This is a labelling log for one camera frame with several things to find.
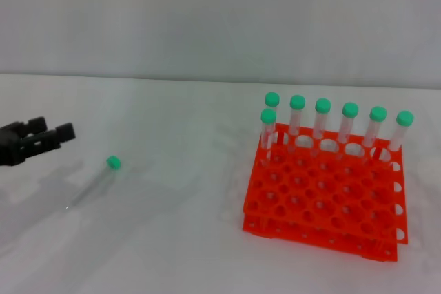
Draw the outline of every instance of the green screw cap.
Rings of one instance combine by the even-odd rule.
[[[106,162],[110,169],[118,170],[121,168],[121,161],[115,155],[110,156]]]
[[[280,97],[275,92],[269,92],[265,96],[265,104],[268,107],[277,107],[280,102]]]
[[[354,118],[358,115],[358,106],[356,103],[345,103],[342,110],[345,117]]]
[[[397,123],[403,127],[410,127],[413,123],[413,114],[409,110],[402,110],[397,115]]]
[[[331,110],[331,101],[325,98],[318,99],[316,101],[316,111],[321,114],[329,113]]]
[[[273,124],[276,122],[276,112],[272,109],[264,109],[260,115],[260,119],[264,124]]]
[[[303,108],[305,108],[305,98],[299,95],[292,96],[289,105],[291,106],[292,109],[302,110]]]
[[[369,117],[371,120],[374,120],[376,122],[382,122],[386,119],[387,116],[387,110],[381,106],[376,106],[371,109],[371,113]]]

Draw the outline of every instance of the test tube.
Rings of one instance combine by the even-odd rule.
[[[396,119],[397,125],[395,131],[393,132],[391,142],[387,147],[389,151],[398,151],[404,135],[406,134],[407,128],[413,123],[413,114],[409,110],[402,110],[398,113]]]
[[[378,135],[378,130],[380,129],[381,123],[386,119],[387,111],[385,108],[381,106],[376,106],[371,109],[371,113],[369,115],[370,121],[366,130],[365,137],[363,139],[363,146],[372,147],[375,143],[375,139]]]
[[[272,109],[264,109],[260,119],[262,120],[260,147],[269,151],[273,143],[272,136],[274,134],[274,125],[276,124],[276,112]]]
[[[291,106],[291,118],[289,120],[289,135],[297,136],[300,128],[300,117],[302,109],[305,108],[305,98],[303,96],[295,95],[291,97],[289,102]]]
[[[78,203],[80,203],[82,199],[84,199],[96,186],[98,186],[100,182],[105,180],[108,175],[119,168],[121,168],[121,161],[115,155],[110,156],[106,160],[106,167],[95,175],[91,181],[85,184],[79,190],[79,192],[74,195],[66,209],[71,209],[72,207],[78,205]]]
[[[331,110],[331,101],[325,98],[316,101],[316,120],[314,122],[314,129],[312,130],[312,138],[323,138],[323,132],[326,125],[326,117]]]
[[[265,104],[268,108],[274,110],[277,113],[277,106],[280,102],[280,97],[275,92],[268,92],[265,96]]]
[[[354,118],[358,115],[358,106],[356,103],[345,103],[343,106],[343,117],[338,130],[337,141],[345,144],[349,140]]]

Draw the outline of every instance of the white table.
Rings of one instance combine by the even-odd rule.
[[[381,263],[241,230],[241,207],[268,91],[347,101],[354,131],[384,105],[387,137],[400,109],[415,112],[404,144],[409,246]],[[45,116],[72,121],[76,140],[3,167],[0,293],[439,293],[441,92],[367,87],[197,83],[114,78],[0,76],[0,125]],[[124,162],[115,181],[67,212],[72,194],[104,160]]]

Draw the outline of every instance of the white wall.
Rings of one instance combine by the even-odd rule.
[[[0,72],[441,87],[441,0],[0,0]]]

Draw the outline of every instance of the test tube rack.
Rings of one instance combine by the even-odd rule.
[[[258,144],[243,230],[398,261],[397,245],[408,243],[402,148],[387,151],[389,141],[379,138],[366,148],[353,134],[337,143],[331,131],[315,140],[308,127],[293,141],[288,132],[289,125],[276,123],[269,157]]]

